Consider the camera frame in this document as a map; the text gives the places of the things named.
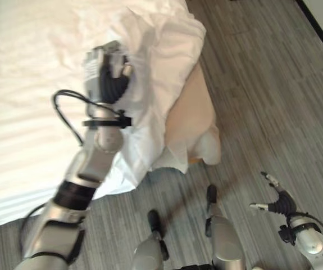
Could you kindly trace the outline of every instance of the crumpled white fabric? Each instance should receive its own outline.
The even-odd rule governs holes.
[[[0,224],[48,200],[78,150],[54,113],[58,89],[84,92],[85,53],[118,39],[135,77],[117,108],[133,117],[95,197],[135,188],[163,149],[167,113],[205,29],[184,0],[0,0]],[[61,106],[82,131],[84,104]]]
[[[124,146],[97,196],[134,189],[161,155],[168,111],[198,60],[204,27],[191,18],[126,12],[110,36],[128,48],[135,69],[135,80],[117,106],[133,118],[133,127],[123,132]]]

